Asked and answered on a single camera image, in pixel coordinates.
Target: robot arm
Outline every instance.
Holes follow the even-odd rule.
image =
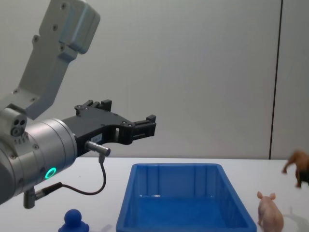
[[[89,49],[99,21],[82,0],[51,0],[19,86],[0,101],[0,111],[9,107],[35,119],[47,110],[69,63]]]
[[[128,145],[154,135],[154,115],[131,122],[111,112],[110,100],[87,101],[75,106],[76,116],[27,126],[28,117],[53,104],[69,63],[87,52],[99,20],[83,0],[50,1],[20,84],[0,101],[0,204],[25,193],[24,207],[32,208],[34,186],[77,157],[90,150],[108,156],[104,143]]]

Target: brown animal figurine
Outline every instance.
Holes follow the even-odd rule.
[[[301,174],[306,174],[307,171],[309,171],[308,170],[309,156],[303,151],[300,150],[295,151],[289,158],[286,165],[284,166],[282,173],[286,174],[287,173],[286,169],[293,163],[296,164],[296,172],[295,172],[295,176],[297,179],[296,187],[301,188],[301,182],[302,182]]]
[[[261,199],[258,213],[259,224],[264,232],[281,232],[284,226],[283,215],[277,208],[273,200],[276,198],[275,193],[263,196],[261,192],[257,193],[257,197]]]

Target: green led ring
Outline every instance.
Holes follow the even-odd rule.
[[[45,179],[48,179],[52,177],[53,175],[55,175],[56,171],[57,171],[56,168],[51,168],[50,170],[48,170],[48,172],[45,175]]]

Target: black bracket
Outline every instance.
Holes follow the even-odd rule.
[[[75,134],[78,156],[88,152],[84,145],[87,141],[97,144],[131,144],[134,140],[154,136],[156,116],[150,115],[143,121],[132,122],[112,113],[112,101],[87,101],[74,107],[76,116],[63,122]]]

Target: black cable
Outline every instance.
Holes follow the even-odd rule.
[[[71,187],[69,185],[62,185],[62,187],[71,189],[71,190],[73,190],[75,192],[78,192],[80,194],[83,194],[83,195],[96,195],[96,194],[102,192],[102,190],[105,188],[105,185],[106,185],[106,173],[105,173],[105,169],[104,169],[103,163],[101,163],[100,166],[101,166],[101,169],[102,169],[102,172],[103,172],[103,185],[102,185],[102,187],[98,191],[96,191],[96,192],[84,192],[84,191],[78,190],[76,188],[73,188],[73,187]]]
[[[78,193],[80,193],[80,194],[82,194],[82,195],[88,195],[88,196],[96,195],[96,194],[102,192],[103,189],[105,188],[105,185],[106,185],[106,173],[105,173],[105,169],[104,169],[104,166],[103,166],[103,162],[100,163],[100,166],[101,166],[101,170],[102,170],[102,173],[103,173],[103,185],[102,185],[102,187],[101,187],[98,191],[96,191],[96,192],[84,192],[84,191],[81,191],[81,190],[79,190],[79,189],[76,189],[76,188],[74,188],[74,187],[72,187],[72,186],[64,185],[64,184],[62,184],[61,182],[58,182],[58,183],[56,183],[56,184],[54,184],[54,185],[48,186],[48,187],[46,187],[46,188],[43,188],[43,189],[42,189],[42,192],[44,193],[44,196],[47,196],[48,194],[50,194],[50,193],[52,193],[52,192],[58,190],[59,188],[64,187],[64,188],[71,189],[71,190],[73,190],[73,191],[75,191],[75,192],[78,192]]]

